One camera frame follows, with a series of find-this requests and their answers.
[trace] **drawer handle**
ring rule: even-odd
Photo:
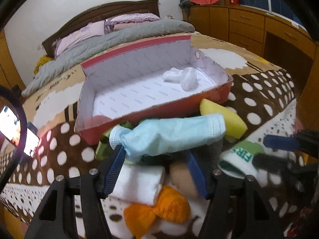
[[[286,34],[287,36],[292,37],[293,39],[297,40],[297,38],[294,37],[291,33],[288,33],[288,32],[285,31],[285,34]]]
[[[250,17],[246,17],[246,16],[241,16],[241,18],[246,19],[246,20],[251,20]]]
[[[240,43],[240,44],[243,44],[243,45],[246,46],[246,47],[249,47],[249,45],[246,44],[246,43],[244,43],[244,42],[239,41],[239,43]]]

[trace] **wooden wardrobe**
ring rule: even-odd
[[[0,32],[0,85],[9,89],[18,85],[21,91],[26,88],[12,61],[3,30]],[[0,98],[0,111],[4,104],[7,101]]]

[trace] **yellow cloth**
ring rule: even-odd
[[[45,63],[49,62],[49,61],[52,61],[53,58],[51,57],[48,57],[47,55],[44,55],[42,57],[40,57],[37,65],[35,66],[35,69],[34,69],[34,74],[37,74],[39,72],[39,69],[41,66],[43,66]]]
[[[137,239],[145,235],[156,216],[182,224],[190,217],[189,203],[177,190],[164,185],[154,207],[135,203],[124,209],[126,226]]]

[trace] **white wall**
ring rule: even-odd
[[[99,4],[139,0],[27,0],[4,28],[10,54],[28,85],[39,58],[45,54],[38,46],[79,13]],[[161,18],[182,19],[179,0],[159,0]]]

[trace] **yellow sponge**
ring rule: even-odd
[[[223,114],[226,125],[226,136],[240,139],[248,129],[245,122],[235,112],[217,103],[211,102],[207,99],[202,99],[199,108],[201,115],[208,115],[212,113]]]

